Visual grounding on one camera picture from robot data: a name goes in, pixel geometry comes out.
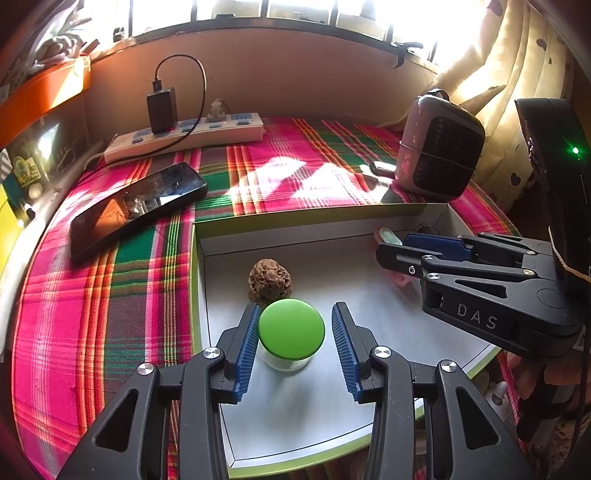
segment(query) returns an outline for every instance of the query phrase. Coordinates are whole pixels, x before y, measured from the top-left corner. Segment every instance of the phone screen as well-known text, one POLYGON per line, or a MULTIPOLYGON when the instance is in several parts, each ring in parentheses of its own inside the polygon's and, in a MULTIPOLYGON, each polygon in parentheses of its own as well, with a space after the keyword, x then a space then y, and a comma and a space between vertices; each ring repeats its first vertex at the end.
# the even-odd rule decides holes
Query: phone screen
POLYGON ((70 256, 77 258, 131 222, 205 187, 186 163, 165 168, 101 200, 72 220, 70 256))

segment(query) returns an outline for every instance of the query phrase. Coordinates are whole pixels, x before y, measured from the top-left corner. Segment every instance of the smartphone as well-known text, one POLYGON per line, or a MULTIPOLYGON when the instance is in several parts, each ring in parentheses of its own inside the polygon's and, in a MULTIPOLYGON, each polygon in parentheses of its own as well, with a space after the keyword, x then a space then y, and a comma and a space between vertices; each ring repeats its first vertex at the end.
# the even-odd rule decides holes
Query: smartphone
POLYGON ((383 161, 373 161, 369 165, 371 172, 377 177, 388 177, 389 179, 394 178, 396 173, 396 165, 386 163, 383 161))
POLYGON ((157 218, 207 195, 207 183, 186 163, 136 181, 95 203, 70 224, 70 258, 76 264, 100 253, 157 218))

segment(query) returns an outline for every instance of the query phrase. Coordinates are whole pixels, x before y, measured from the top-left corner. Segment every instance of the black cable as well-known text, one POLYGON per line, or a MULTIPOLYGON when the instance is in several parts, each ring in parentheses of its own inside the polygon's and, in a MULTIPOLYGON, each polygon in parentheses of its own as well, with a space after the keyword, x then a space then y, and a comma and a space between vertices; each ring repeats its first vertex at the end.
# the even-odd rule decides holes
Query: black cable
POLYGON ((130 161, 130 160, 140 160, 142 158, 146 158, 146 157, 151 157, 153 155, 156 155, 157 153, 160 153, 164 150, 167 150, 179 143, 181 143, 183 140, 185 140, 189 135, 191 135, 193 133, 193 131, 197 128, 199 122, 201 121, 201 118, 203 117, 203 113, 205 111, 205 97, 207 95, 207 76, 205 74, 205 68, 203 67, 203 64, 196 59, 195 57, 192 57, 191 55, 188 55, 186 53, 175 53, 173 55, 169 55, 168 57, 166 57, 164 60, 162 60, 160 63, 158 63, 158 66, 156 67, 156 71, 154 73, 154 81, 157 82, 159 81, 158 78, 158 71, 160 70, 160 67, 162 66, 162 64, 172 58, 175 57, 185 57, 188 59, 191 59, 193 61, 195 61, 197 63, 197 65, 199 65, 199 68, 201 70, 201 74, 203 76, 203 98, 201 100, 201 110, 199 112, 199 116, 197 117, 197 121, 195 122, 195 124, 191 127, 191 130, 189 130, 187 133, 185 133, 181 138, 176 139, 174 142, 169 143, 168 145, 165 145, 163 147, 157 148, 156 150, 152 150, 151 152, 147 152, 147 153, 143 153, 141 155, 132 155, 129 157, 122 157, 122 158, 118 158, 115 161, 112 161, 110 163, 105 163, 103 165, 101 165, 100 167, 96 167, 94 168, 85 178, 81 183, 76 184, 76 187, 79 187, 80 185, 84 185, 85 183, 87 183, 88 179, 91 178, 92 176, 94 176, 95 173, 98 173, 99 171, 101 171, 103 168, 106 167, 112 167, 113 165, 117 165, 118 163, 123 163, 126 161, 130 161))
POLYGON ((591 347, 591 317, 587 317, 585 322, 585 340, 583 342, 583 359, 581 360, 581 382, 579 385, 579 405, 574 419, 573 438, 570 441, 569 454, 572 453, 574 446, 579 441, 581 424, 583 423, 583 413, 587 396, 587 376, 589 374, 589 347, 591 347))

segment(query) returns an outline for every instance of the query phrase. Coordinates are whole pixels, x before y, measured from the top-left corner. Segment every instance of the power strip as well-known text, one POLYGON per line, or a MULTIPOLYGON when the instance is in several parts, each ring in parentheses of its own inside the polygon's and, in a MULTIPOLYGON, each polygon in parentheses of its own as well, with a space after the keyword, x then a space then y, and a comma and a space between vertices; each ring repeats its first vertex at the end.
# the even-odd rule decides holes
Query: power strip
MULTIPOLYGON (((105 150, 105 161, 109 164, 120 158, 144 155, 165 147, 186 135, 195 121, 184 120, 177 123, 174 130, 157 135, 154 135, 151 129, 145 128, 116 137, 105 150)), ((263 130, 261 117, 257 113, 226 115, 217 122, 208 122, 204 117, 187 138, 159 152, 158 155, 191 148, 256 142, 262 140, 263 130)))

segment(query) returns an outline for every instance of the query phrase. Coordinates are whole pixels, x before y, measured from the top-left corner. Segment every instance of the charging cable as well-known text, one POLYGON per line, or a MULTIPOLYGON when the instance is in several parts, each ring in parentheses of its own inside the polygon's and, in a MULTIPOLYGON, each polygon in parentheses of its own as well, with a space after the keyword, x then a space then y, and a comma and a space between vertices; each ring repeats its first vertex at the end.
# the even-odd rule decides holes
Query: charging cable
POLYGON ((197 125, 199 124, 199 122, 201 121, 201 118, 203 116, 203 112, 205 111, 205 97, 207 95, 207 77, 205 74, 205 68, 203 67, 203 64, 196 59, 195 57, 188 55, 186 53, 175 53, 173 55, 169 55, 168 57, 166 57, 164 60, 161 60, 160 63, 158 63, 158 66, 156 67, 156 71, 154 73, 154 81, 152 82, 152 86, 154 88, 155 92, 158 92, 159 90, 162 89, 162 81, 160 80, 160 78, 158 77, 158 71, 160 70, 160 67, 162 66, 162 64, 169 60, 169 59, 173 59, 175 57, 185 57, 188 58, 190 60, 193 60, 195 63, 197 63, 197 65, 199 65, 199 69, 201 70, 201 74, 203 76, 203 97, 201 100, 201 110, 199 111, 199 116, 197 117, 197 121, 195 122, 195 124, 191 127, 191 129, 189 131, 187 131, 187 133, 185 133, 181 138, 169 143, 168 145, 165 145, 163 147, 157 148, 156 150, 152 150, 150 152, 147 153, 143 153, 141 155, 132 155, 130 157, 123 157, 123 158, 119 158, 109 164, 103 164, 100 167, 96 167, 94 168, 94 170, 92 170, 84 179, 81 183, 78 183, 76 186, 80 186, 83 185, 85 183, 87 183, 88 179, 92 176, 94 176, 97 172, 101 171, 103 168, 105 167, 110 167, 113 165, 116 165, 118 163, 123 163, 126 161, 130 161, 130 160, 139 160, 141 158, 146 158, 146 157, 150 157, 152 155, 156 155, 164 150, 169 149, 170 147, 173 147, 179 143, 181 143, 183 140, 185 140, 189 135, 191 135, 194 130, 197 128, 197 125))

